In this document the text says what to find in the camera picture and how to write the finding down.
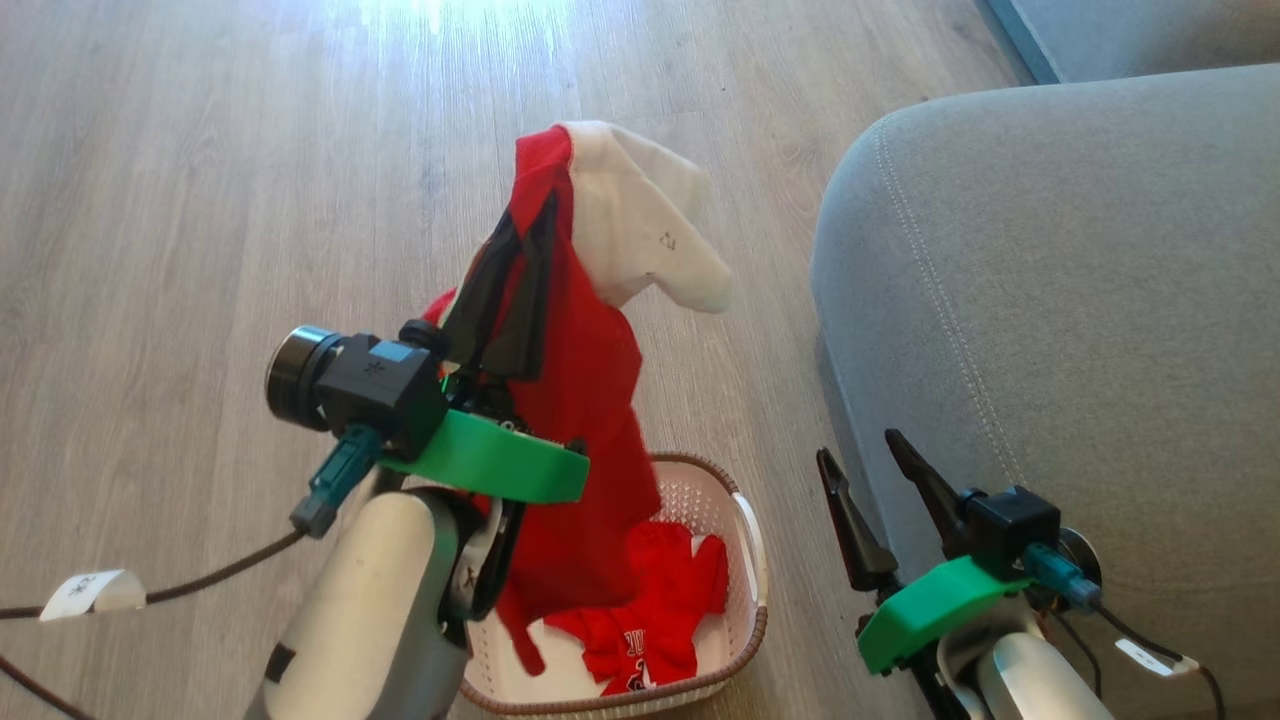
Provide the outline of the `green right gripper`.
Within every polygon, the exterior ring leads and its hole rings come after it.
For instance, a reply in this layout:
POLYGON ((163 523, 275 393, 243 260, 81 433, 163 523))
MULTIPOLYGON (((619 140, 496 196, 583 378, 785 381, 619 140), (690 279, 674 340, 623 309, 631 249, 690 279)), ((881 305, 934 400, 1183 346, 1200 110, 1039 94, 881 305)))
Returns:
POLYGON ((961 496, 923 459, 905 434, 884 430, 884 441, 902 475, 911 482, 940 534, 943 556, 908 585, 896 580, 899 564, 872 532, 850 495, 850 482, 823 447, 815 462, 849 583, 883 596, 860 625, 858 650, 867 670, 883 675, 911 660, 928 644, 979 618, 1002 598, 1019 594, 1034 579, 1019 569, 995 570, 968 555, 968 527, 961 496))

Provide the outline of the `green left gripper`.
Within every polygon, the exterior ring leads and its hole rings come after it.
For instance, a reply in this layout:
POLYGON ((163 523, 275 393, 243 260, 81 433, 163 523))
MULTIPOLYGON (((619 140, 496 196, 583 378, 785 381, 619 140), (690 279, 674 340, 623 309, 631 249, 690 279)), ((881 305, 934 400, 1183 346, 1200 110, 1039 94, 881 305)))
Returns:
MULTIPOLYGON (((476 252, 443 323, 445 359, 508 380, 541 374, 558 199, 525 234, 506 210, 476 252), (509 273, 522 263, 512 295, 509 273)), ((575 503, 590 461, 532 433, 503 382, 447 377, 380 420, 381 465, 447 488, 517 503, 575 503)))

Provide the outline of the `red garment with white sleeve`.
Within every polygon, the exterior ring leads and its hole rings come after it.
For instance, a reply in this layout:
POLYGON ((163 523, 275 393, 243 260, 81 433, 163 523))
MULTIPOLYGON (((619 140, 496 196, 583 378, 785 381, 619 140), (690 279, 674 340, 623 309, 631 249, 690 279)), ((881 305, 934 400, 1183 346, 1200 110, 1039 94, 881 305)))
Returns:
POLYGON ((534 623, 639 592, 626 539, 660 498, 632 407, 643 355, 622 309, 650 287, 696 313, 728 307, 730 268, 698 229, 705 188, 698 165, 605 122, 562 122, 516 143, 516 237, 535 234, 548 200, 556 213, 541 370, 509 393, 535 436, 581 439, 590 462, 577 502, 526 511, 497 602, 531 676, 547 669, 534 623))

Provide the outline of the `white laundry basket brown rim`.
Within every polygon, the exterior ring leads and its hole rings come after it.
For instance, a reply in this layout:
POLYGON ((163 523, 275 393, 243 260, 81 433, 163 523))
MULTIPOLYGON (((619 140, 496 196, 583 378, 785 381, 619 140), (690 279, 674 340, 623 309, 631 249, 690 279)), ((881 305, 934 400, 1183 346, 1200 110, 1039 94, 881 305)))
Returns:
POLYGON ((707 536, 724 542, 727 597, 721 614, 705 616, 692 633, 698 671, 669 684, 643 679, 623 694, 607 696, 573 635, 535 623, 529 633, 545 670, 530 675, 497 618, 472 624, 474 656, 461 694, 472 706, 507 720, 634 720, 694 705, 728 685, 756 656, 768 623, 769 573, 762 529, 753 506, 716 464, 689 454, 652 457, 662 497, 657 521, 692 533, 696 550, 707 536))

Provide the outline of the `red garment with printed lettering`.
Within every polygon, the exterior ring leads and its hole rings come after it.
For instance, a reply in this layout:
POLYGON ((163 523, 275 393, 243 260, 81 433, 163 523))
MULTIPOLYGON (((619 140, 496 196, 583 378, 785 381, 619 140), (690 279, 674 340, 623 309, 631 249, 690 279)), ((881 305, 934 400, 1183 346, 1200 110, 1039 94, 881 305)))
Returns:
POLYGON ((631 529, 627 559, 639 589, 613 609, 552 614, 545 625, 573 637, 604 696, 684 682, 698 674, 694 635, 707 615, 724 611, 730 566, 718 536, 695 536, 678 523, 631 529))

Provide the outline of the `grey fabric sofa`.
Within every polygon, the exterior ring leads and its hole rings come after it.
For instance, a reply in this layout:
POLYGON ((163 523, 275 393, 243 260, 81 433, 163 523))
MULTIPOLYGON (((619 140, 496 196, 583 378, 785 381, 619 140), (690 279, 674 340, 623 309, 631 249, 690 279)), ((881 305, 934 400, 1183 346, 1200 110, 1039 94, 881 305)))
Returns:
POLYGON ((895 111, 829 182, 812 292, 904 580, 942 553, 888 428, 1057 505, 1116 615, 1280 720, 1280 63, 895 111))

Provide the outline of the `grey upholstered furniture piece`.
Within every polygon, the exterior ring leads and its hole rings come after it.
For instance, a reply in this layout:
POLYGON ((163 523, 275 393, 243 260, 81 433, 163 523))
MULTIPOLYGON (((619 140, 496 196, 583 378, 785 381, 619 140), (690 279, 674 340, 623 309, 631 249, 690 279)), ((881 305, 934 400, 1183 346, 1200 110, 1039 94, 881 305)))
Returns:
POLYGON ((1280 0, 983 0, 1041 85, 1280 61, 1280 0))

